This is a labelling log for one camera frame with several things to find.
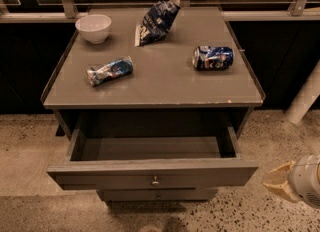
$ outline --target white bowl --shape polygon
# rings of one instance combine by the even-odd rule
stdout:
[[[100,44],[109,35],[111,19],[106,15],[91,14],[77,20],[76,28],[82,38],[93,44]]]

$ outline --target cabinet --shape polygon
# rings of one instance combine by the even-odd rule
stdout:
[[[42,101],[70,139],[65,162],[48,168],[65,190],[106,201],[207,200],[214,187],[244,185],[258,165],[237,139],[264,93],[217,8],[182,8],[168,36],[134,47],[145,8],[96,9],[111,17],[99,45],[77,36]],[[196,71],[198,45],[229,46],[225,71]],[[92,87],[90,65],[130,55],[131,75]]]

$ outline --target white pole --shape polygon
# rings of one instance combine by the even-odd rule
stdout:
[[[297,124],[308,112],[309,108],[320,95],[320,61],[311,72],[307,81],[292,101],[290,107],[285,112],[287,119]]]

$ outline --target wrapper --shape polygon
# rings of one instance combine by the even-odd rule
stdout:
[[[166,37],[180,10],[170,1],[159,1],[143,17],[136,27],[135,46],[143,46]]]
[[[120,57],[106,64],[92,66],[87,69],[89,82],[92,86],[97,86],[105,81],[109,81],[132,73],[133,64],[130,56]]]

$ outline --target terrazzo floor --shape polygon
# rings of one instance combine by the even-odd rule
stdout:
[[[0,115],[0,231],[320,231],[320,211],[289,203],[261,181],[273,168],[320,154],[320,110],[291,124],[282,111],[254,111],[239,139],[259,169],[243,187],[208,202],[114,203],[95,192],[62,191],[46,174],[62,162],[66,137],[53,115]]]

